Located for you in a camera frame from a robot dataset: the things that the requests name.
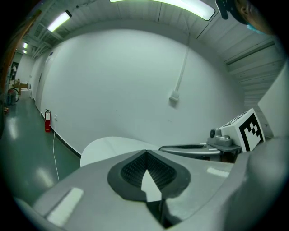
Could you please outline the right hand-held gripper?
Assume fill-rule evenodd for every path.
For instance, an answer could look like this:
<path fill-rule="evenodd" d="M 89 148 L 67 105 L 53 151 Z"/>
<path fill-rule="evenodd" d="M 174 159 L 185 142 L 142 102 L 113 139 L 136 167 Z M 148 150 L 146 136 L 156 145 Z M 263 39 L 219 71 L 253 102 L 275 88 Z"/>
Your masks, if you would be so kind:
<path fill-rule="evenodd" d="M 257 145 L 265 142 L 265 136 L 254 109 L 250 109 L 220 128 L 210 131 L 207 144 L 165 145 L 160 151 L 189 157 L 221 156 L 222 152 L 251 152 Z"/>

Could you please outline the red fire extinguisher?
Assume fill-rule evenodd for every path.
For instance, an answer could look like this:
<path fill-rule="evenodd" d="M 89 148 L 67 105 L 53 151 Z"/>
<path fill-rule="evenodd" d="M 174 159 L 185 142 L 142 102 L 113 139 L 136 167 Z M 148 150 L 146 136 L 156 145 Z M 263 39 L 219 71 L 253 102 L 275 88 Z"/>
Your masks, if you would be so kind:
<path fill-rule="evenodd" d="M 45 132 L 51 131 L 51 111 L 46 109 L 45 111 Z"/>

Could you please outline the white wall conduit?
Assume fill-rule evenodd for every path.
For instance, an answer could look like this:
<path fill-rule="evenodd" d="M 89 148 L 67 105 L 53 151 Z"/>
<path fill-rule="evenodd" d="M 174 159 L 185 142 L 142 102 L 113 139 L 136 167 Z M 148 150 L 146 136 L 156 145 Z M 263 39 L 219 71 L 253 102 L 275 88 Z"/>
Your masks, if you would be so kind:
<path fill-rule="evenodd" d="M 179 90 L 179 87 L 180 87 L 180 84 L 181 84 L 181 80 L 182 80 L 182 77 L 183 77 L 183 73 L 184 73 L 184 69 L 185 69 L 185 65 L 186 65 L 186 60 L 187 60 L 188 52 L 189 52 L 189 49 L 190 49 L 190 39 L 191 39 L 191 35 L 188 34 L 187 43 L 186 43 L 186 51 L 185 51 L 185 55 L 184 55 L 184 59 L 183 59 L 182 67 L 181 67 L 181 71 L 180 71 L 180 74 L 179 74 L 179 78 L 178 78 L 177 84 L 175 86 L 175 91 L 176 92 L 178 92 L 178 90 Z"/>

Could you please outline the white round table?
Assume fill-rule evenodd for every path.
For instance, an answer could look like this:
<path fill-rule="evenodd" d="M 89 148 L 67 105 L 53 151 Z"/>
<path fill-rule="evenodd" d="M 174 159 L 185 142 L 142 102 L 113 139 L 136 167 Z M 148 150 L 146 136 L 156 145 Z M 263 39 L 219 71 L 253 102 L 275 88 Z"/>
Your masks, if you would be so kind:
<path fill-rule="evenodd" d="M 111 157 L 119 156 L 138 150 L 158 150 L 159 147 L 143 141 L 124 137 L 104 137 L 91 142 L 82 152 L 80 166 L 102 161 Z M 161 192 L 157 188 L 148 171 L 142 178 L 141 190 L 146 193 L 147 202 L 161 200 Z"/>

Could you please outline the cardboard boxes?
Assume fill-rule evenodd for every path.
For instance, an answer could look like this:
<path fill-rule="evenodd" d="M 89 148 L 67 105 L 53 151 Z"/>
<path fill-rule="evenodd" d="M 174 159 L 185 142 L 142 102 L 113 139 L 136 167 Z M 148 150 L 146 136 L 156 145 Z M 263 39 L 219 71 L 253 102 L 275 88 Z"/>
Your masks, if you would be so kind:
<path fill-rule="evenodd" d="M 20 79 L 15 80 L 13 87 L 18 90 L 19 95 L 21 95 L 22 89 L 29 89 L 29 83 L 22 83 Z"/>

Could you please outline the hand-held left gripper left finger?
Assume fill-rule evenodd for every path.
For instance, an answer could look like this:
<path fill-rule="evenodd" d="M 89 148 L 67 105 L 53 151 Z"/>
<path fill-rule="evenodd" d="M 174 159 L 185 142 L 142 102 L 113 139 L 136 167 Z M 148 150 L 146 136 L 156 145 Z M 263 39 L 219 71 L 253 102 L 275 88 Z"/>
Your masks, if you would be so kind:
<path fill-rule="evenodd" d="M 33 205 L 60 228 L 143 228 L 147 207 L 124 200 L 110 187 L 111 167 L 133 153 L 83 166 L 44 193 Z"/>

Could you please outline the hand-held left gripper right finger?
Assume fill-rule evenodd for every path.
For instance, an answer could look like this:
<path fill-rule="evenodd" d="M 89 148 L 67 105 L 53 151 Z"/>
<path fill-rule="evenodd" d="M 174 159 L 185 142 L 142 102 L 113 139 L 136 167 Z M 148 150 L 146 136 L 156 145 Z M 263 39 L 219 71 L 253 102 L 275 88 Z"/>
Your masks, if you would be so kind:
<path fill-rule="evenodd" d="M 232 163 L 199 160 L 161 151 L 146 153 L 147 207 L 165 227 L 197 212 L 224 183 Z"/>

